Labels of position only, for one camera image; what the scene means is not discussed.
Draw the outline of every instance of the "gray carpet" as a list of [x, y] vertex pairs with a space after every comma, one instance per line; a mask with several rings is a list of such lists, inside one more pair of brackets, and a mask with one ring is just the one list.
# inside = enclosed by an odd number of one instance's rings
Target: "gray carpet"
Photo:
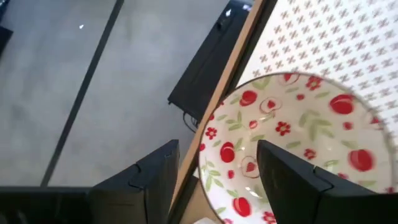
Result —
[[[193, 133], [167, 97], [227, 0], [125, 0], [50, 185], [91, 186]], [[114, 1], [11, 1], [0, 184], [39, 185]]]

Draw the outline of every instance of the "black cable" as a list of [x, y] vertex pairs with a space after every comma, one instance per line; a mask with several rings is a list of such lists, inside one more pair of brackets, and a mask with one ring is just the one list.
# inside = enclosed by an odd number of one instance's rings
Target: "black cable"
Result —
[[184, 123], [185, 123], [185, 125], [187, 126], [187, 128], [188, 128], [189, 130], [191, 130], [191, 132], [195, 133], [196, 131], [193, 130], [193, 129], [188, 125], [187, 121], [185, 120], [185, 115], [186, 115], [186, 114], [187, 114], [187, 112], [184, 112], [184, 114], [182, 114], [182, 120], [184, 121]]
[[191, 117], [191, 123], [194, 125], [195, 128], [198, 128], [198, 121], [195, 118]]

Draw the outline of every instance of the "red flower pattern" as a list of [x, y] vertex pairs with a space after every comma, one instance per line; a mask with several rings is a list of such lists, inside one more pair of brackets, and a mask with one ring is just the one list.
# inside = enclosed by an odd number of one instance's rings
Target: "red flower pattern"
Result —
[[200, 151], [205, 150], [205, 148], [206, 148], [206, 145], [204, 143], [200, 144], [200, 146], [199, 146]]
[[393, 193], [395, 193], [395, 189], [393, 187], [388, 187], [388, 188], [386, 188], [386, 192], [387, 192], [387, 194], [393, 194]]
[[348, 179], [348, 175], [344, 173], [338, 173], [337, 176], [343, 178], [343, 179]]
[[290, 133], [290, 125], [286, 122], [279, 121], [275, 131], [280, 132], [280, 135], [284, 136], [286, 133]]
[[209, 136], [209, 139], [212, 140], [217, 135], [217, 130], [215, 128], [207, 128], [206, 136]]
[[264, 212], [262, 219], [266, 221], [267, 224], [276, 224], [276, 219], [272, 212]]
[[315, 152], [313, 149], [306, 149], [304, 152], [304, 156], [308, 159], [311, 160], [317, 156], [317, 152]]
[[310, 77], [308, 78], [308, 82], [306, 84], [306, 87], [309, 88], [311, 91], [321, 87], [320, 83], [321, 83], [322, 79], [318, 78], [318, 77]]

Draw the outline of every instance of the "white bowl with floral pattern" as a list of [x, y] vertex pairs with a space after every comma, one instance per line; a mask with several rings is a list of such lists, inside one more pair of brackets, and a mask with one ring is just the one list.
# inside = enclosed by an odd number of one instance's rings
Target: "white bowl with floral pattern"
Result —
[[397, 187], [396, 159], [386, 133], [367, 104], [331, 80], [266, 75], [240, 86], [210, 116], [199, 148], [200, 180], [220, 220], [273, 224], [257, 168], [258, 140], [389, 193]]

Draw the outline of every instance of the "white patterned surface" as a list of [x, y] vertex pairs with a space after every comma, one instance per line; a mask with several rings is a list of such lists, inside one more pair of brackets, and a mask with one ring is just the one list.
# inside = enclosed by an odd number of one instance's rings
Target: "white patterned surface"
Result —
[[398, 144], [398, 1], [279, 0], [239, 85], [287, 70], [350, 87]]

